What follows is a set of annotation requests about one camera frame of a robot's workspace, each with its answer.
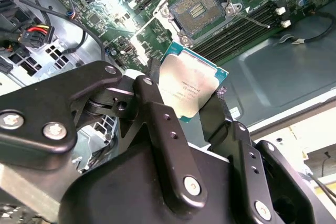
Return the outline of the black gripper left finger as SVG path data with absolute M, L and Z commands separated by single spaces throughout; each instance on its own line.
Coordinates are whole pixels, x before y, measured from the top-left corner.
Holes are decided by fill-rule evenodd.
M 103 115 L 116 116 L 123 125 L 126 148 L 118 156 L 150 146 L 164 201 L 173 212 L 199 212 L 205 206 L 207 189 L 158 85 L 147 76 L 124 77 L 104 61 L 1 96 L 1 162 L 58 170 L 70 160 L 78 130 Z

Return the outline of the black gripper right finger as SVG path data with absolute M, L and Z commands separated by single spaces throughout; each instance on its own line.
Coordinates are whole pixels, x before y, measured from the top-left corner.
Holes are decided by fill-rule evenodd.
M 210 151 L 229 160 L 230 205 L 239 223 L 318 223 L 307 185 L 275 146 L 252 142 L 222 90 L 201 108 L 200 119 Z

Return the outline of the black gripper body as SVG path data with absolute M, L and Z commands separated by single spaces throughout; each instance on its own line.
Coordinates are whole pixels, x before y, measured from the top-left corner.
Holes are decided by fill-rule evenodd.
M 247 223 L 232 201 L 229 163 L 191 149 L 208 191 L 205 207 L 190 217 L 166 205 L 148 145 L 140 145 L 80 176 L 66 191 L 60 223 Z

